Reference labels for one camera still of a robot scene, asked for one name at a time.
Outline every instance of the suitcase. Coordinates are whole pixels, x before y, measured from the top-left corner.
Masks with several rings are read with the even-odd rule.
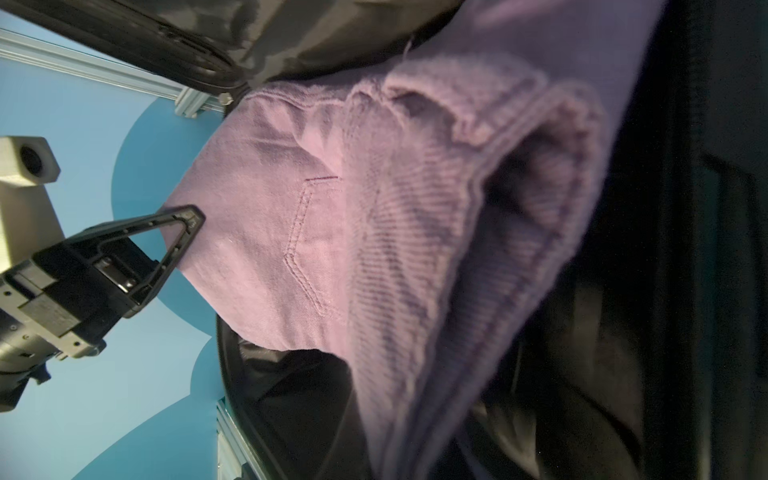
[[[457,7],[0,0],[107,55],[231,94],[230,107],[265,81],[397,55]],[[473,478],[473,462],[492,478],[768,478],[763,11],[670,1],[583,247],[433,478]],[[578,313],[585,302],[598,302],[597,323]],[[571,345],[574,333],[591,348]],[[342,361],[260,348],[221,319],[217,337],[227,408],[255,456],[242,478],[369,476]]]

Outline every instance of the blue wall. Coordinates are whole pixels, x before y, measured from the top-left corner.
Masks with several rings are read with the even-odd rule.
[[[7,20],[0,16],[0,28],[9,27]],[[67,235],[111,220],[113,207],[116,214],[131,208],[150,213],[145,209],[167,195],[149,189],[151,199],[140,195],[135,205],[113,205],[121,148],[129,152],[121,156],[124,172],[131,170],[130,152],[137,152],[131,142],[124,146],[129,133],[166,153],[163,160],[174,168],[160,176],[180,177],[219,122],[216,113],[177,118],[170,101],[5,60],[0,105],[0,135],[48,139],[61,165],[48,192]],[[169,287],[197,295],[180,277]],[[188,317],[181,319],[163,303],[187,305],[174,298],[163,292],[142,313],[119,322],[99,357],[51,362],[53,380],[29,386],[17,409],[0,415],[0,478],[70,480],[86,467],[78,478],[213,478],[213,403],[221,396],[213,319],[203,320],[210,313],[205,303],[197,304],[199,316],[174,306]],[[196,471],[188,468],[179,476],[179,452],[197,457],[190,463]]]

